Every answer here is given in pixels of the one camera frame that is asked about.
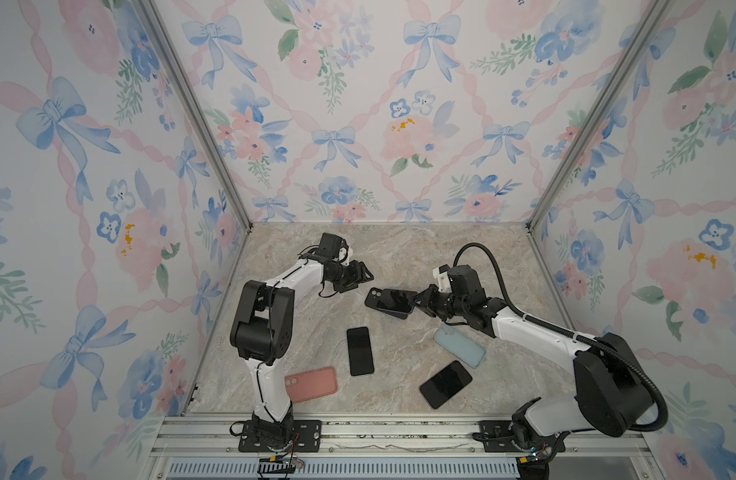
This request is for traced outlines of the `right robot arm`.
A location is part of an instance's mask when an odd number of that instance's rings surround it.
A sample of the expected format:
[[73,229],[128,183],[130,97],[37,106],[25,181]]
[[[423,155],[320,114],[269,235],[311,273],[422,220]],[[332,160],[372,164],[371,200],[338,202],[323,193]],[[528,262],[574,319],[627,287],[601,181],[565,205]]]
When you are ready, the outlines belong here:
[[464,325],[527,348],[572,375],[573,393],[526,402],[512,414],[501,442],[536,451],[572,433],[620,437],[628,431],[655,432],[668,423],[664,395],[616,334],[595,337],[569,330],[481,290],[445,292],[431,285],[384,297],[402,312],[418,309],[441,321],[460,318]]

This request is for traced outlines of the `blue phone black screen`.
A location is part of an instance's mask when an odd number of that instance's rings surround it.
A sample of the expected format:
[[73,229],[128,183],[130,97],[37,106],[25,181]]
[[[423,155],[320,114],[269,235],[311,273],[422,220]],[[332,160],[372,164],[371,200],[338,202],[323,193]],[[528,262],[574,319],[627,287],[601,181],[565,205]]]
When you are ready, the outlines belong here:
[[398,318],[407,318],[415,309],[416,292],[399,289],[385,289],[382,291],[377,306],[385,312]]

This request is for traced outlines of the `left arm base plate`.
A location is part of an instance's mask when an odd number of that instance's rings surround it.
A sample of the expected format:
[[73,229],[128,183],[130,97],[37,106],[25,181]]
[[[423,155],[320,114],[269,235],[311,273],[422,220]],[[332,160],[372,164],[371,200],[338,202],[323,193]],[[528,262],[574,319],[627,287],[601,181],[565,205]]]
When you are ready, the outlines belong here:
[[282,423],[251,419],[243,423],[238,438],[242,453],[317,453],[322,440],[320,420],[291,420]]

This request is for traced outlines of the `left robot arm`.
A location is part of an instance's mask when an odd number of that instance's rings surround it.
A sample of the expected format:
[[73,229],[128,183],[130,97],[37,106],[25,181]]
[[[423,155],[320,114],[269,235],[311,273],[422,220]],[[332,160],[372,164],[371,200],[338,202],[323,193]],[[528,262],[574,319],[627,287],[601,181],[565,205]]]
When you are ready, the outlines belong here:
[[340,294],[373,279],[365,263],[352,258],[350,248],[339,247],[332,255],[313,248],[284,272],[244,284],[229,341],[251,375],[254,407],[244,425],[249,440],[270,450],[294,442],[292,400],[280,364],[293,340],[296,301],[316,287],[329,285]]

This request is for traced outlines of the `black phone case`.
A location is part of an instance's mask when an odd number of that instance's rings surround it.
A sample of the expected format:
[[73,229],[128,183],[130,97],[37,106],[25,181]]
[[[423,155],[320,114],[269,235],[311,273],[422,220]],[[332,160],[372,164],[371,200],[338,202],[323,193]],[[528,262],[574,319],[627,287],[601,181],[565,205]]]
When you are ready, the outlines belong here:
[[398,319],[406,319],[414,310],[414,293],[399,289],[371,288],[364,305]]

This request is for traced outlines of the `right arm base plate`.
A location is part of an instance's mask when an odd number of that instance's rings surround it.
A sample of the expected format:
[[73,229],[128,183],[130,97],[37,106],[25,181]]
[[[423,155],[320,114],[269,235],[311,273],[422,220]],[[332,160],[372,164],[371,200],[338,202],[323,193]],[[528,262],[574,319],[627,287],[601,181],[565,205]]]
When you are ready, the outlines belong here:
[[566,451],[564,439],[559,434],[541,437],[529,427],[515,425],[511,420],[481,420],[472,438],[480,442],[487,453],[549,456]]

